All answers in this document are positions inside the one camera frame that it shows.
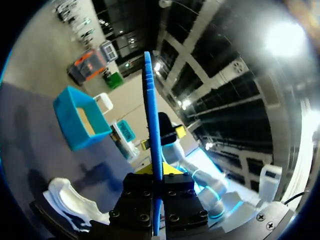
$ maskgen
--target ceiling light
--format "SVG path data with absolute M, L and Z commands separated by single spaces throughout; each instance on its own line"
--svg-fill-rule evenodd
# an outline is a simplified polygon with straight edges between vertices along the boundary
M 187 107 L 190 106 L 190 105 L 191 105 L 191 101 L 189 99 L 186 99 L 186 100 L 184 100 L 182 102 L 182 106 L 181 107 L 182 107 L 183 110 L 186 110 Z
M 205 150 L 209 150 L 210 148 L 212 148 L 213 147 L 213 143 L 212 142 L 207 142 L 206 144 L 205 144 Z
M 284 22 L 270 29 L 266 45 L 275 56 L 291 56 L 299 52 L 305 38 L 305 32 L 299 24 Z
M 155 70 L 155 71 L 159 71 L 160 68 L 161 68 L 161 64 L 160 64 L 159 62 L 157 62 L 157 63 L 155 64 L 155 66 L 154 66 L 154 70 Z
M 315 132 L 320 125 L 320 112 L 311 110 L 306 115 L 307 127 L 313 133 Z

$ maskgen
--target black cable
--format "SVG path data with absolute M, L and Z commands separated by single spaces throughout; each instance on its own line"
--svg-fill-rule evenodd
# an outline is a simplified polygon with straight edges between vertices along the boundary
M 289 198 L 287 201 L 285 201 L 283 204 L 284 204 L 284 205 L 287 205 L 288 203 L 290 203 L 291 201 L 295 200 L 296 198 L 304 195 L 305 193 L 309 193 L 309 192 L 310 192 L 309 190 L 300 192 L 300 193 L 294 195 L 293 197 L 290 197 L 290 198 Z

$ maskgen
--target white device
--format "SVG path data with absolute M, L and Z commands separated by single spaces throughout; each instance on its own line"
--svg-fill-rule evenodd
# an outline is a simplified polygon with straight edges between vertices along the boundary
M 259 198 L 271 203 L 277 193 L 282 174 L 282 167 L 267 164 L 260 173 Z

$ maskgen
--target gray carpet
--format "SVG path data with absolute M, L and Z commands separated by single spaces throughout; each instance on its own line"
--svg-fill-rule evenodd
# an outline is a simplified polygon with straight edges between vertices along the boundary
M 43 232 L 29 204 L 37 200 L 46 207 L 42 192 L 51 179 L 69 179 L 105 213 L 113 209 L 124 177 L 133 171 L 109 136 L 72 152 L 61 133 L 53 100 L 8 83 L 0 88 L 0 154 L 5 178 L 23 212 Z

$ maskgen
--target blue basket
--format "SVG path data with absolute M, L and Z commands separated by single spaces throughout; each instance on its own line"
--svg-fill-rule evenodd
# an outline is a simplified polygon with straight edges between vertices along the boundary
M 53 108 L 61 131 L 72 151 L 100 142 L 112 132 L 96 101 L 71 86 L 60 93 L 53 102 Z M 87 132 L 77 108 L 84 110 L 95 135 Z
M 136 138 L 136 135 L 134 134 L 126 120 L 120 120 L 116 125 L 120 129 L 122 135 L 124 136 L 127 142 L 131 142 L 133 139 Z

